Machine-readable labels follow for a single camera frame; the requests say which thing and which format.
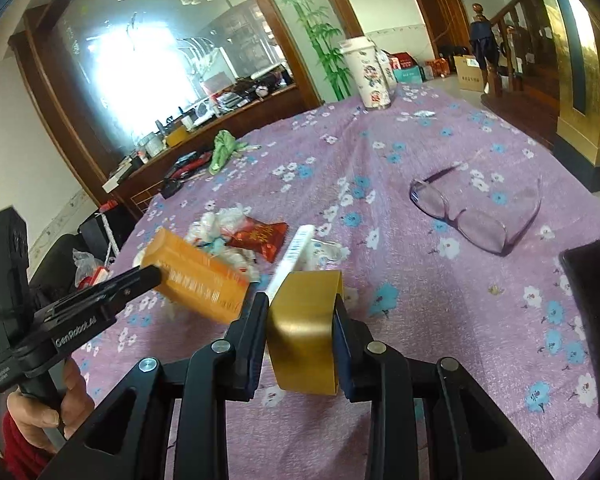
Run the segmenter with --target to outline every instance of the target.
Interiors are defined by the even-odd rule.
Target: red snack package
[[[248,216],[245,218],[247,219],[246,225],[234,233],[227,245],[260,253],[265,260],[272,264],[280,247],[285,242],[288,225],[284,222],[264,224]]]

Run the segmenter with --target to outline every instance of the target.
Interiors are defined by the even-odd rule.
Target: green cloth
[[[243,149],[247,143],[236,142],[235,137],[227,130],[220,130],[216,135],[214,145],[214,154],[211,156],[211,166],[209,166],[209,173],[212,175],[218,174],[233,152]]]

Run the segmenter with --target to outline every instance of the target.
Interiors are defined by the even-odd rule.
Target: plastic bag
[[[87,278],[93,276],[98,267],[103,267],[104,263],[97,259],[91,253],[83,253],[74,249],[74,264],[77,267],[75,271],[75,288]]]

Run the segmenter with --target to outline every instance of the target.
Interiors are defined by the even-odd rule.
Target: bright light
[[[178,54],[176,40],[162,24],[127,32],[113,27],[94,44],[95,82],[110,113],[137,142],[178,115],[178,106],[197,100]]]

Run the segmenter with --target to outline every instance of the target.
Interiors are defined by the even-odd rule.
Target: brown cardboard box
[[[475,56],[454,56],[454,61],[458,70],[458,86],[462,90],[482,92],[485,83],[482,82],[482,70]]]

